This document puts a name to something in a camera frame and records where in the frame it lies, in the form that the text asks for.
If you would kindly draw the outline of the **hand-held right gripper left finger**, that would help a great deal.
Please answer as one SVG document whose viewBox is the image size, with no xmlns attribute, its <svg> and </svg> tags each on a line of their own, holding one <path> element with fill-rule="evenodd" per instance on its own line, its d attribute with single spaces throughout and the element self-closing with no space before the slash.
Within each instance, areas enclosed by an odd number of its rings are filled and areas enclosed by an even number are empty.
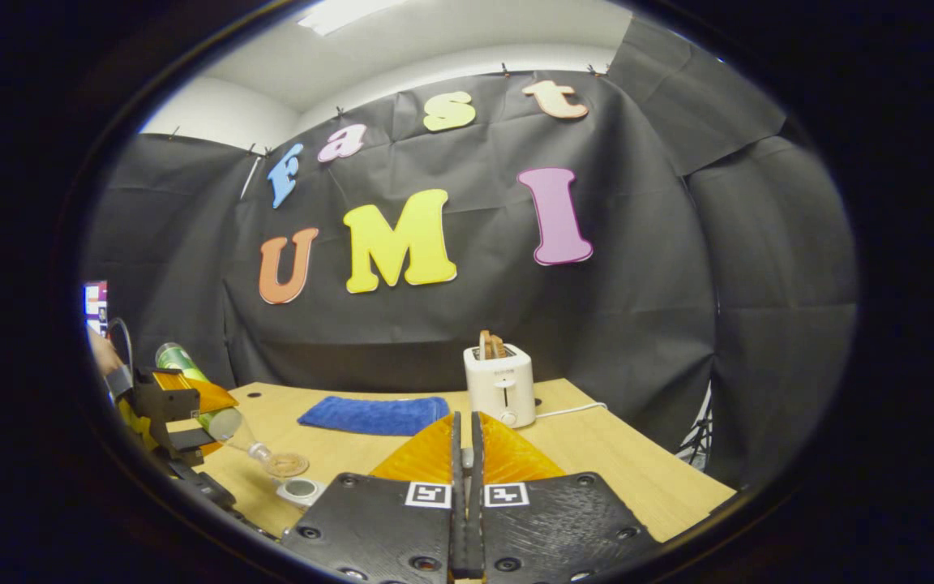
<svg viewBox="0 0 934 584">
<path fill-rule="evenodd" d="M 466 521 L 461 416 L 439 424 L 437 453 L 420 470 L 448 480 L 345 472 L 282 536 L 282 547 L 325 573 L 363 583 L 453 583 Z"/>
</svg>

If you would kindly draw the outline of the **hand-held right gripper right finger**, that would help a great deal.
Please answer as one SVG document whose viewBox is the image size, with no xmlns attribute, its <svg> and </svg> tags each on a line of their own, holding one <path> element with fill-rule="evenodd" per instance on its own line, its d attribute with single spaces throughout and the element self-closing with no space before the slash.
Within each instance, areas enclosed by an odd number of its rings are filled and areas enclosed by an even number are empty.
<svg viewBox="0 0 934 584">
<path fill-rule="evenodd" d="M 471 414 L 471 437 L 469 579 L 589 582 L 658 548 L 600 474 L 563 472 L 488 414 Z"/>
</svg>

